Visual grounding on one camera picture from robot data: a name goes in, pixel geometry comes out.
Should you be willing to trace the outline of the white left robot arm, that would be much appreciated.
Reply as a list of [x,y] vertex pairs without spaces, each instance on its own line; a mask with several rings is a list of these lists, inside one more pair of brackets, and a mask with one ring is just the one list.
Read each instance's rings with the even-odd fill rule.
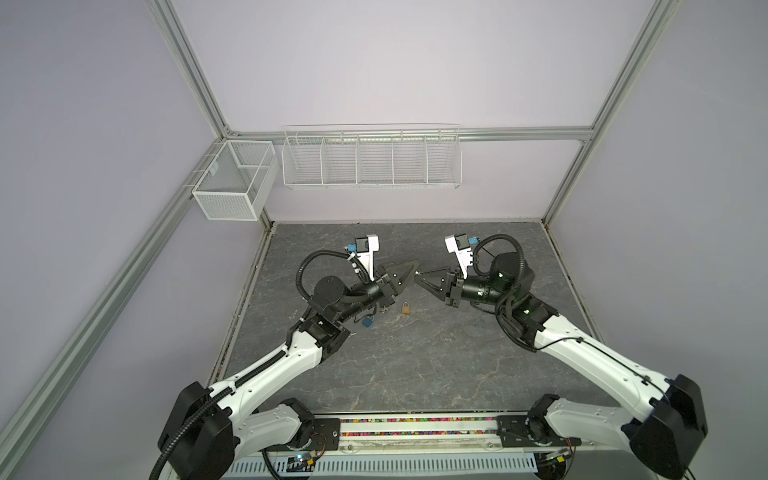
[[[305,271],[320,257],[349,262],[358,284],[349,287],[339,277],[327,275],[307,290]],[[181,479],[219,479],[243,456],[277,445],[308,443],[315,417],[302,402],[291,398],[267,411],[262,404],[334,355],[351,334],[346,321],[394,304],[419,268],[417,260],[369,268],[356,254],[331,250],[309,254],[295,275],[306,309],[288,329],[284,343],[227,378],[209,386],[193,382],[179,393],[158,440],[160,454],[150,478],[159,478],[170,466]]]

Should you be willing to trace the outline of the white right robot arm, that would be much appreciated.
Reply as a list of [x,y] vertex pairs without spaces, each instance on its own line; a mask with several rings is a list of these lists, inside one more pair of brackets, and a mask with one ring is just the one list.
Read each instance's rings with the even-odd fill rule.
[[665,479],[692,478],[690,464],[709,432],[699,385],[648,369],[591,337],[531,292],[534,278],[518,253],[507,252],[485,273],[445,268],[418,273],[415,281],[451,307],[466,301],[483,308],[515,345],[563,362],[617,403],[609,408],[545,394],[523,426],[532,442],[595,442],[633,454]]

